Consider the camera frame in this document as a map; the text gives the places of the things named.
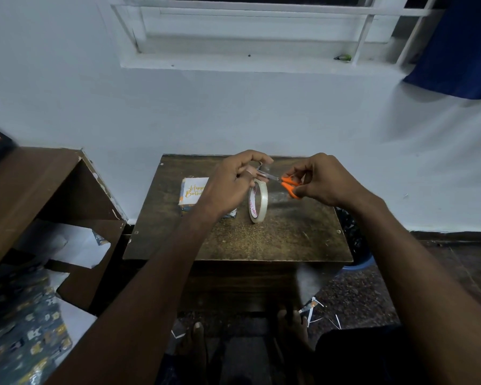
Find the scissors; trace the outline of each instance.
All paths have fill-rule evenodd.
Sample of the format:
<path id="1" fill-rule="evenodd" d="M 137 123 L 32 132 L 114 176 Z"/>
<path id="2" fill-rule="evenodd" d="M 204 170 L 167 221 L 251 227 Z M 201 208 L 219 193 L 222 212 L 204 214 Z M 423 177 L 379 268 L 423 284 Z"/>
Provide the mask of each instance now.
<path id="1" fill-rule="evenodd" d="M 261 171 L 260 169 L 257 169 L 258 172 L 264 176 L 265 178 L 269 179 L 269 180 L 274 180 L 274 181 L 278 181 L 282 187 L 284 187 L 285 189 L 287 189 L 287 192 L 290 194 L 290 197 L 294 198 L 294 199 L 297 199 L 297 200 L 301 200 L 301 197 L 298 197 L 294 194 L 294 188 L 297 187 L 297 186 L 300 186 L 302 185 L 301 182 L 296 182 L 296 181 L 293 181 L 292 178 L 290 177 L 276 177 L 275 175 L 271 175 L 269 173 L 266 173 L 264 171 Z"/>

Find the white paper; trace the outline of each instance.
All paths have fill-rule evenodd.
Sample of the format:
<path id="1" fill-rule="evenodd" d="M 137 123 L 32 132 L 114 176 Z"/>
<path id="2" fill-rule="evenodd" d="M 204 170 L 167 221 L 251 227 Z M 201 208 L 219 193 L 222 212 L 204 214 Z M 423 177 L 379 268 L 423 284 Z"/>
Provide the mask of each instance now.
<path id="1" fill-rule="evenodd" d="M 73 346 L 75 347 L 78 341 L 83 337 L 83 334 L 93 325 L 96 320 L 96 316 L 87 313 L 85 310 L 72 305 L 64 300 L 58 299 L 60 305 L 60 314 L 63 317 L 64 324 L 68 329 Z M 71 349 L 65 352 L 60 357 L 55 358 L 55 363 L 59 366 L 62 361 L 68 356 Z"/>
<path id="2" fill-rule="evenodd" d="M 48 277 L 50 278 L 50 286 L 53 290 L 59 289 L 59 286 L 62 285 L 64 280 L 70 275 L 69 273 L 63 272 L 54 272 L 53 270 L 46 269 L 48 272 Z"/>
<path id="3" fill-rule="evenodd" d="M 99 245 L 90 228 L 36 219 L 14 248 L 36 255 L 43 263 L 53 259 L 92 268 L 101 262 L 110 246 L 109 242 Z"/>
<path id="4" fill-rule="evenodd" d="M 207 181 L 208 177 L 184 178 L 178 205 L 196 204 Z"/>

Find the person's left hand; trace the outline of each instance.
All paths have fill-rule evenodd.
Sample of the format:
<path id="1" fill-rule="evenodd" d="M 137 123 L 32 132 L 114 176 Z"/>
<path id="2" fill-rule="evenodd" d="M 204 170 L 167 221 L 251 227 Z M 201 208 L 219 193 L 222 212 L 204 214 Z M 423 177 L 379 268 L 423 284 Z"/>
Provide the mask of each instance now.
<path id="1" fill-rule="evenodd" d="M 218 220 L 241 203 L 248 189 L 255 186 L 254 178 L 268 182 L 268 179 L 258 174 L 256 168 L 249 165 L 250 161 L 269 164 L 273 159 L 254 150 L 246 150 L 225 158 L 207 181 L 193 209 L 201 209 L 201 213 Z"/>

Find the dark pants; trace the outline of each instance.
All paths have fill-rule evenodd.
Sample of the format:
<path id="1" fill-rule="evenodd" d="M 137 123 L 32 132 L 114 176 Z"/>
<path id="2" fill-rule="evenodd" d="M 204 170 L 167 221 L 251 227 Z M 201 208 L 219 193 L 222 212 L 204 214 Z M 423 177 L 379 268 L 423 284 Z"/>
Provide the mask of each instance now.
<path id="1" fill-rule="evenodd" d="M 315 347 L 314 378 L 322 383 L 428 384 L 402 326 L 333 330 Z"/>

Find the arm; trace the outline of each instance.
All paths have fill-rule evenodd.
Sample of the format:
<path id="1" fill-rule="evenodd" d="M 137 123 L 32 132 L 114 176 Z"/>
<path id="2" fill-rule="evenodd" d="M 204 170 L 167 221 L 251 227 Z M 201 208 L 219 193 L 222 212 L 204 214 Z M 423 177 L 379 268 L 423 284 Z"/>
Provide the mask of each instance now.
<path id="1" fill-rule="evenodd" d="M 431 379 L 481 384 L 481 305 L 335 157 L 314 155 L 287 175 L 303 179 L 296 195 L 344 208 L 356 219 Z"/>
<path id="2" fill-rule="evenodd" d="M 99 317 L 46 384 L 153 384 L 194 258 L 213 225 L 237 207 L 256 170 L 248 150 L 226 158 L 192 211 Z"/>

